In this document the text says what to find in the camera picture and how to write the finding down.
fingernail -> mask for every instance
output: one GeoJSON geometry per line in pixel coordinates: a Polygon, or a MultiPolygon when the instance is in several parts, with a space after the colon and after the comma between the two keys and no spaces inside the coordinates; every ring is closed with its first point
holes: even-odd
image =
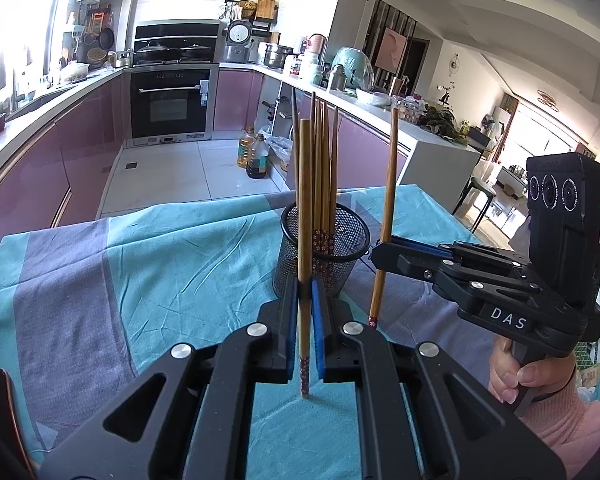
{"type": "Polygon", "coordinates": [[[531,383],[536,380],[537,375],[538,366],[534,364],[527,365],[524,368],[520,368],[518,371],[518,380],[523,384],[531,383]]]}
{"type": "Polygon", "coordinates": [[[507,372],[502,378],[502,382],[505,383],[509,388],[515,388],[518,386],[518,377],[511,372],[507,372]]]}
{"type": "Polygon", "coordinates": [[[516,401],[516,397],[518,396],[517,390],[503,390],[500,396],[507,401],[509,404],[513,404],[516,401]]]}

bar stool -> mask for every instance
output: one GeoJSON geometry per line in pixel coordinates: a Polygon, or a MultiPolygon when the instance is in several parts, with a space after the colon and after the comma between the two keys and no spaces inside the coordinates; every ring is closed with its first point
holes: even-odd
{"type": "Polygon", "coordinates": [[[464,186],[464,191],[462,192],[462,196],[460,197],[460,202],[458,202],[458,205],[456,206],[452,214],[456,214],[456,211],[460,209],[462,202],[464,202],[464,199],[467,197],[467,195],[472,189],[477,189],[478,191],[483,192],[487,196],[487,202],[485,203],[482,210],[478,213],[478,218],[475,219],[474,225],[472,225],[470,229],[472,233],[475,233],[475,230],[478,228],[478,225],[480,225],[480,222],[484,218],[484,215],[487,213],[487,209],[489,209],[491,202],[496,197],[496,192],[493,189],[493,187],[489,186],[489,184],[487,184],[485,181],[481,180],[476,176],[472,176],[469,179],[469,182],[466,183],[466,186],[464,186]]]}

hand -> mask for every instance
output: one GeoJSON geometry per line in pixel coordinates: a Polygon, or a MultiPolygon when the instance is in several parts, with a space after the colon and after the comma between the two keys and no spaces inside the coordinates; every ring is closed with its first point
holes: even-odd
{"type": "Polygon", "coordinates": [[[500,402],[512,404],[518,396],[518,385],[538,388],[538,396],[563,389],[573,375],[576,356],[571,352],[565,358],[547,357],[520,368],[511,355],[511,339],[498,335],[489,363],[489,391],[500,402]]]}

oven window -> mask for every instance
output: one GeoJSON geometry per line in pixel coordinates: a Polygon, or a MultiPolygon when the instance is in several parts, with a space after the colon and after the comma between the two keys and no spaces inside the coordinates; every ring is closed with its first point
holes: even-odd
{"type": "Polygon", "coordinates": [[[154,92],[150,102],[150,121],[182,121],[187,118],[187,91],[154,92]]]}

ceiling light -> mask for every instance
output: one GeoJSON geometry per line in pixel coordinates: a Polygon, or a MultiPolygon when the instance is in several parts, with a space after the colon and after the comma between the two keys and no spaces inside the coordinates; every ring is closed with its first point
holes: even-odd
{"type": "Polygon", "coordinates": [[[538,101],[540,101],[544,106],[551,108],[551,110],[553,110],[556,113],[560,112],[560,110],[558,110],[558,107],[555,104],[555,100],[553,97],[551,97],[546,92],[543,92],[542,90],[538,90],[538,95],[540,96],[538,98],[538,101]]]}

